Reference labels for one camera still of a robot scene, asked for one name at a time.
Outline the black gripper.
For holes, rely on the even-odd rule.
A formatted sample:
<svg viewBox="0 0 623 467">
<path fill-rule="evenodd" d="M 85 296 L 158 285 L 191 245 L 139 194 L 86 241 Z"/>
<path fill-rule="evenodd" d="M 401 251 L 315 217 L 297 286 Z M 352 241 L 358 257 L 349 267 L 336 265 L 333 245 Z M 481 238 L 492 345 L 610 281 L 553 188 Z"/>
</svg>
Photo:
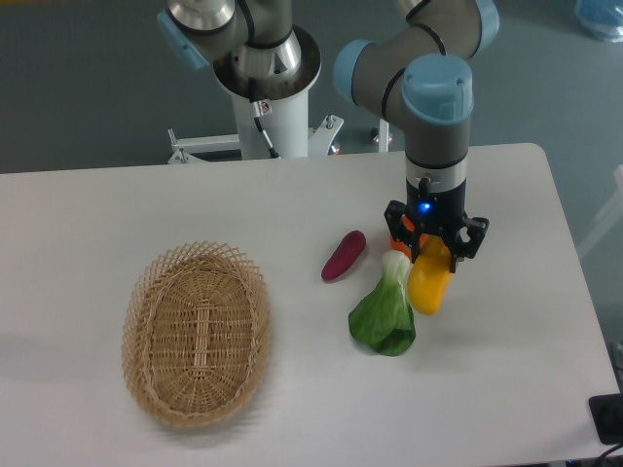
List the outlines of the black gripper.
<svg viewBox="0 0 623 467">
<path fill-rule="evenodd" d="M 485 217 L 470 218 L 464 209 L 466 181 L 445 192 L 426 192 L 422 197 L 418 186 L 406 181 L 407 206 L 391 200 L 384 212 L 389 231 L 390 247 L 403 253 L 413 263 L 421 252 L 421 234 L 451 234 L 450 273 L 458 263 L 473 259 L 490 226 Z"/>
</svg>

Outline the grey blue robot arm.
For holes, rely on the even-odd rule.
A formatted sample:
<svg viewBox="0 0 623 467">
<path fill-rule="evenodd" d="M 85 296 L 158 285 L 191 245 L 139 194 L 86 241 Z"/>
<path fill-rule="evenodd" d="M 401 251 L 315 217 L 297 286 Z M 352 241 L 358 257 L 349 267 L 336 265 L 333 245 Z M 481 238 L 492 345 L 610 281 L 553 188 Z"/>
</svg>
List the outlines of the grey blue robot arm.
<svg viewBox="0 0 623 467">
<path fill-rule="evenodd" d="M 440 238 L 448 268 L 473 258 L 489 222 L 464 210 L 474 99 L 468 59 L 499 27 L 491 1 L 403 1 L 407 28 L 376 44 L 353 41 L 337 55 L 340 95 L 405 137 L 405 202 L 385 210 L 392 238 L 422 255 L 421 238 Z M 308 93 L 321 69 L 313 37 L 288 1 L 169 1 L 158 25 L 177 56 L 209 66 L 230 94 L 247 160 L 310 154 Z"/>
</svg>

